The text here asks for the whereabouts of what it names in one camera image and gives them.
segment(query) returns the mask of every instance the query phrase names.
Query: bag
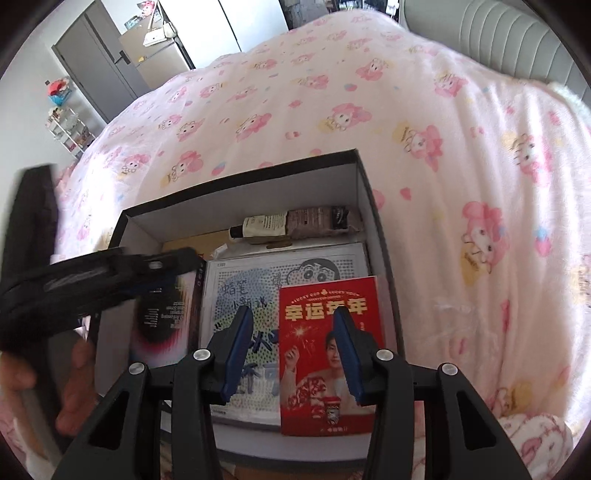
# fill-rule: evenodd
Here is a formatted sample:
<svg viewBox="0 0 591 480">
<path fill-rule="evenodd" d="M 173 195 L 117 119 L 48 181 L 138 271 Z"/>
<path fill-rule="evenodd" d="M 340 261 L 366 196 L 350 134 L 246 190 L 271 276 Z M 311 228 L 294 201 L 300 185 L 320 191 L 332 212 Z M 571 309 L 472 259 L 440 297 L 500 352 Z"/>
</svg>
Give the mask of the bag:
<svg viewBox="0 0 591 480">
<path fill-rule="evenodd" d="M 152 25 L 154 23 L 154 14 L 156 13 L 156 10 L 160 11 L 163 26 L 158 28 L 152 28 Z M 144 47 L 151 47 L 152 45 L 156 45 L 160 42 L 166 41 L 169 38 L 174 38 L 176 36 L 177 31 L 174 29 L 174 26 L 168 20 L 162 8 L 160 7 L 160 2 L 156 2 L 156 6 L 154 7 L 154 10 L 152 10 L 152 15 L 150 16 L 150 22 L 148 23 L 148 33 L 146 33 L 144 37 Z"/>
</svg>

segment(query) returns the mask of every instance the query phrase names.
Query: finger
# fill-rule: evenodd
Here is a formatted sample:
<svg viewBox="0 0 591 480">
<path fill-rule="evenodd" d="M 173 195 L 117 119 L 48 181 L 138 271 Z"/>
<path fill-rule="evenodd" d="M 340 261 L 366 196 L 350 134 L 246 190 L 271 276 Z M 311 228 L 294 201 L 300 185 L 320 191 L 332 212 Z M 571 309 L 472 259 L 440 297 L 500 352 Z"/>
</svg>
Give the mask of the finger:
<svg viewBox="0 0 591 480">
<path fill-rule="evenodd" d="M 75 437 L 80 432 L 86 419 L 90 416 L 96 407 L 96 397 L 94 395 L 85 398 L 80 408 L 74 412 L 62 410 L 56 419 L 56 429 L 62 435 Z"/>
<path fill-rule="evenodd" d="M 64 409 L 69 412 L 76 411 L 90 393 L 95 393 L 94 364 L 72 369 L 62 395 Z"/>
<path fill-rule="evenodd" d="M 22 358 L 4 352 L 0 358 L 0 385 L 6 390 L 27 390 L 33 388 L 37 375 Z"/>
<path fill-rule="evenodd" d="M 72 349 L 72 367 L 82 368 L 95 357 L 95 346 L 83 338 L 78 340 Z"/>
</svg>

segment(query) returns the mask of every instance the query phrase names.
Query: upholstered headboard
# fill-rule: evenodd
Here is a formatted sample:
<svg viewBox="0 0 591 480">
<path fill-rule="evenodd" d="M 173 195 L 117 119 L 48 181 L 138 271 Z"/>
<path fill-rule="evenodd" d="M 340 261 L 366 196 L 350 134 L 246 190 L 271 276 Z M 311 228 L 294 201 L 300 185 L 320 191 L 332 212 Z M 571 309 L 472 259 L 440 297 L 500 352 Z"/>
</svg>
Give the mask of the upholstered headboard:
<svg viewBox="0 0 591 480">
<path fill-rule="evenodd" d="M 401 24 L 499 72 L 558 82 L 591 106 L 591 89 L 550 27 L 494 0 L 403 0 Z"/>
</svg>

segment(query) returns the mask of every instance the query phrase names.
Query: blue gripper pad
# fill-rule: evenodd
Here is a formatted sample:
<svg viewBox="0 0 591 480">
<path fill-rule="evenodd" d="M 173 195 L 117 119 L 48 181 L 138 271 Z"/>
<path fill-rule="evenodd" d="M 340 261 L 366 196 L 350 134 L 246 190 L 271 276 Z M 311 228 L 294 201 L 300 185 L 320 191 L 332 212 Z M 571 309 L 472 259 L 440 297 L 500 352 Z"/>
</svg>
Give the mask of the blue gripper pad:
<svg viewBox="0 0 591 480">
<path fill-rule="evenodd" d="M 244 366 L 244 360 L 246 360 L 248 346 L 251 343 L 254 325 L 252 310 L 248 307 L 238 309 L 233 322 L 237 321 L 240 322 L 240 326 L 226 361 L 226 378 L 220 392 L 222 400 L 225 402 L 229 401 L 230 397 L 236 393 L 240 378 L 242 378 L 242 367 Z"/>
<path fill-rule="evenodd" d="M 335 332 L 336 346 L 339 349 L 340 361 L 343 364 L 345 378 L 349 386 L 349 392 L 355 397 L 357 403 L 361 404 L 365 396 L 361 362 L 351 338 L 351 334 L 354 335 L 358 330 L 355 328 L 355 324 L 347 308 L 339 307 L 335 310 L 333 315 L 333 330 Z"/>
</svg>

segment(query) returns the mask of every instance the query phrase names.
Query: bedsheet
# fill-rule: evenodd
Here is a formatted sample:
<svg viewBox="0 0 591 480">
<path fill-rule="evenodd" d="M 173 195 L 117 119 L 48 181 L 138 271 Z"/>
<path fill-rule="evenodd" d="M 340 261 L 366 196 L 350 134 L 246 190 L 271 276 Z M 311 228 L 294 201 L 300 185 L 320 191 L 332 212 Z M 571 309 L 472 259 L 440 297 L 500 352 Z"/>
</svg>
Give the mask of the bedsheet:
<svg viewBox="0 0 591 480">
<path fill-rule="evenodd" d="M 545 85 L 381 14 L 328 15 L 136 100 L 60 182 L 57 259 L 106 248 L 127 207 L 351 148 L 384 226 L 408 360 L 454 362 L 498 417 L 545 412 L 580 435 L 591 127 Z"/>
</svg>

